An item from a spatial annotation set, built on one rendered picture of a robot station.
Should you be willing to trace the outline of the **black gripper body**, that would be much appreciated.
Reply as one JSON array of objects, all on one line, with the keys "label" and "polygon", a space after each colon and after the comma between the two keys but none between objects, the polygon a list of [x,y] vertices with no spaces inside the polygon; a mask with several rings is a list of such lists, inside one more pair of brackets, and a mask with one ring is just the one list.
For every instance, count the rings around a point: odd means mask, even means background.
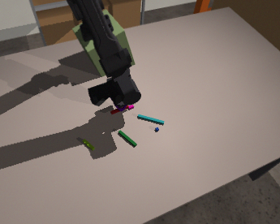
[{"label": "black gripper body", "polygon": [[[110,95],[110,94],[109,94]],[[123,108],[125,106],[125,104],[123,103],[123,101],[119,101],[117,103],[114,102],[114,99],[112,98],[112,96],[110,95],[111,100],[113,101],[113,103],[120,108]]]}]

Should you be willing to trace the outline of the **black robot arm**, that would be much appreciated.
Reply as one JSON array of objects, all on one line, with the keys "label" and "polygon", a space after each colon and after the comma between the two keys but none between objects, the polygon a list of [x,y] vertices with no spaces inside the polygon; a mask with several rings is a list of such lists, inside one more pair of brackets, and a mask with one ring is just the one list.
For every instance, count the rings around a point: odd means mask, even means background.
[{"label": "black robot arm", "polygon": [[115,103],[123,101],[128,106],[137,103],[141,94],[131,78],[131,56],[112,33],[114,28],[110,17],[102,12],[105,9],[102,0],[67,0],[67,3],[76,20],[82,20],[80,31],[84,41],[93,40],[94,48],[100,57],[99,63],[107,78],[111,77],[103,84],[88,88],[91,102],[100,106],[110,94]]}]

